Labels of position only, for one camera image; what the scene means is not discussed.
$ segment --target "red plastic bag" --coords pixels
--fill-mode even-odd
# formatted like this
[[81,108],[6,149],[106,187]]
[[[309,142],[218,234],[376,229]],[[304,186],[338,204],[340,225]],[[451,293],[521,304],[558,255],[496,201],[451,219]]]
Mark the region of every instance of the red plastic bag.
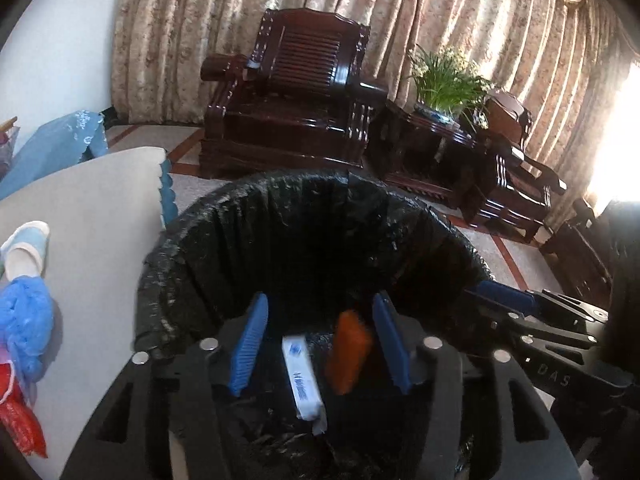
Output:
[[17,381],[12,381],[11,365],[0,365],[0,399],[12,386],[5,402],[0,404],[0,421],[11,435],[15,446],[25,455],[36,453],[47,457],[47,444],[38,419],[22,402]]

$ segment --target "chair back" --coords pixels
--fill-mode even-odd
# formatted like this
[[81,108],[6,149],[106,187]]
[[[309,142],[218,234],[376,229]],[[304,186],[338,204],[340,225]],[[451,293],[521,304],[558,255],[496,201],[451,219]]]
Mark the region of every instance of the chair back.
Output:
[[265,11],[247,63],[258,92],[344,98],[360,74],[369,27],[311,9]]
[[531,134],[531,112],[514,95],[501,89],[491,90],[485,103],[489,123],[487,134],[500,135],[524,150]]

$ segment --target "white wall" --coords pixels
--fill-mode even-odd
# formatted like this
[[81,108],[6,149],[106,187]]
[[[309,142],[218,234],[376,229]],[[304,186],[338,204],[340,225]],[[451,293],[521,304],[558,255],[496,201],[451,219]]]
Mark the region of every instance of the white wall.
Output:
[[17,148],[38,126],[111,106],[117,0],[33,0],[0,52],[0,123],[18,116]]

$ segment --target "wooden side table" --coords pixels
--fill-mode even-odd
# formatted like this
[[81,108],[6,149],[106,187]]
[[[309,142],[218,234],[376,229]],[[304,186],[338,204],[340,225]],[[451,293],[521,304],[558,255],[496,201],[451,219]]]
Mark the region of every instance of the wooden side table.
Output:
[[484,155],[471,135],[408,113],[391,101],[369,127],[366,156],[377,176],[446,202],[468,158]]

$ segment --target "wooden slats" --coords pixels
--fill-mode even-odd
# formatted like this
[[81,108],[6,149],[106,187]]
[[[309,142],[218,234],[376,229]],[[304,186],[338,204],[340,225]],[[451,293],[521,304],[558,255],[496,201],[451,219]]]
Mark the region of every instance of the wooden slats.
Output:
[[279,86],[326,92],[334,78],[339,48],[337,34],[285,29],[271,81]]

